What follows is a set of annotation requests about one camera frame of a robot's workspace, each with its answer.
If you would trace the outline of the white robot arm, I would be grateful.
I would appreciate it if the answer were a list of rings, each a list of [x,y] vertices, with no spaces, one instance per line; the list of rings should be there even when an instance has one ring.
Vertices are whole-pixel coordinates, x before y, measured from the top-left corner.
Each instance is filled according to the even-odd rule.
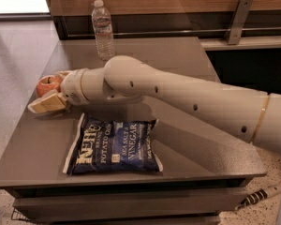
[[[228,134],[281,156],[281,95],[169,73],[118,55],[102,68],[60,71],[37,83],[32,113],[67,105],[159,99]]]

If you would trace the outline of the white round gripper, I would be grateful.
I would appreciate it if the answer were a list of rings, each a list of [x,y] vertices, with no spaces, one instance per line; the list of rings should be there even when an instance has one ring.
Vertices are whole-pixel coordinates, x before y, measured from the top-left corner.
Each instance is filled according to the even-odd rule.
[[[77,70],[57,71],[55,75],[63,79],[61,92],[53,89],[37,98],[28,105],[28,110],[32,113],[48,113],[63,110],[67,102],[72,105],[86,105],[89,100],[85,97],[81,89],[81,79],[85,68]]]

